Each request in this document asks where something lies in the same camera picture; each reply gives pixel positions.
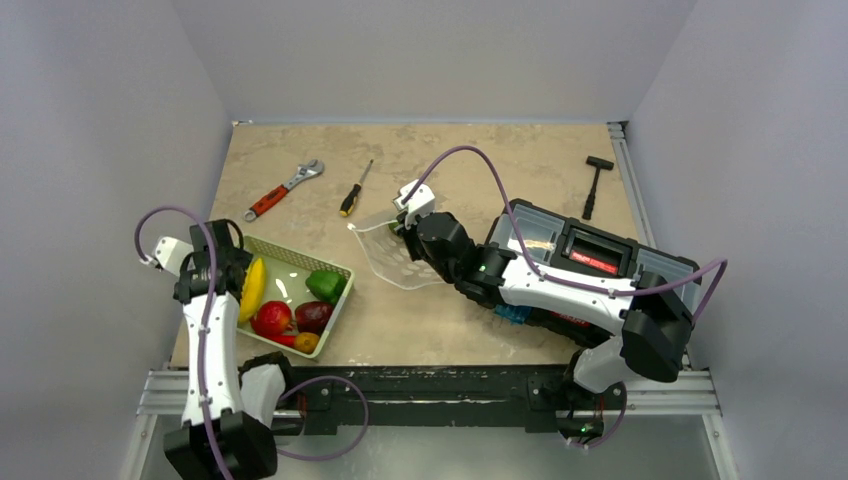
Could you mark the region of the red apple toy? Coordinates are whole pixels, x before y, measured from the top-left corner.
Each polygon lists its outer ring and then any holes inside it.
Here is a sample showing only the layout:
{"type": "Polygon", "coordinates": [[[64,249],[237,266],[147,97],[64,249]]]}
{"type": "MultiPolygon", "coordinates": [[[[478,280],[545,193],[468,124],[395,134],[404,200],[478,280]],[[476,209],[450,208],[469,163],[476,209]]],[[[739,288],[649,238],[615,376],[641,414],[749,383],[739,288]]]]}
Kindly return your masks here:
{"type": "Polygon", "coordinates": [[[264,303],[251,318],[253,331],[262,337],[283,335],[292,322],[292,312],[289,305],[283,301],[268,301],[264,303]]]}

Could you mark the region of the clear zip top bag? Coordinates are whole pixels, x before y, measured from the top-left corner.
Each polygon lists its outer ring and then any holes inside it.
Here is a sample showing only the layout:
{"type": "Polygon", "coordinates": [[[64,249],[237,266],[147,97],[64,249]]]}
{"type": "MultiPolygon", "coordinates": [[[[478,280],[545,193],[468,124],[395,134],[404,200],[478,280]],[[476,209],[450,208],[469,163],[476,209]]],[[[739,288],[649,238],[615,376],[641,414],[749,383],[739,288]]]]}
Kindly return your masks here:
{"type": "Polygon", "coordinates": [[[374,274],[403,290],[442,284],[443,280],[424,261],[413,261],[403,238],[394,233],[397,213],[384,210],[347,224],[358,240],[374,274]]]}

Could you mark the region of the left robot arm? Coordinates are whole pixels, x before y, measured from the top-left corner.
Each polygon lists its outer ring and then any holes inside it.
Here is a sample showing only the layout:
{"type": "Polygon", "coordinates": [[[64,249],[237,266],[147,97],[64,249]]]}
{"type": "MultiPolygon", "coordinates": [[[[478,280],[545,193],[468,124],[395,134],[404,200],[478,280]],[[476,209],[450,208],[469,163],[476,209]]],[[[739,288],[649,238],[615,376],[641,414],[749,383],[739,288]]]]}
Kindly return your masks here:
{"type": "Polygon", "coordinates": [[[164,454],[183,479],[264,479],[278,468],[273,411],[295,402],[298,382],[281,355],[239,372],[236,327],[254,258],[239,227],[219,219],[189,232],[173,293],[188,328],[189,385],[181,425],[164,436],[164,454]]]}

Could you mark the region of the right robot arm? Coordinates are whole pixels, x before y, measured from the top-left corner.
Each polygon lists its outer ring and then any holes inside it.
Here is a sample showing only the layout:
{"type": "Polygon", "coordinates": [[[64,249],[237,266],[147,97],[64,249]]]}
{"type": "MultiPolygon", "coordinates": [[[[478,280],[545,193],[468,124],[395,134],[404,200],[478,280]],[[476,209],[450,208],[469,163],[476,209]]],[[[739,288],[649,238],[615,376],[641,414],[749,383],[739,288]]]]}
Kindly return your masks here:
{"type": "Polygon", "coordinates": [[[396,232],[412,260],[422,260],[443,281],[477,304],[529,307],[572,317],[607,333],[605,341],[572,358],[561,381],[564,399],[584,407],[608,387],[644,378],[673,383],[693,330],[693,315],[664,277],[604,278],[534,268],[518,252],[475,243],[448,212],[401,213],[396,232]]]}

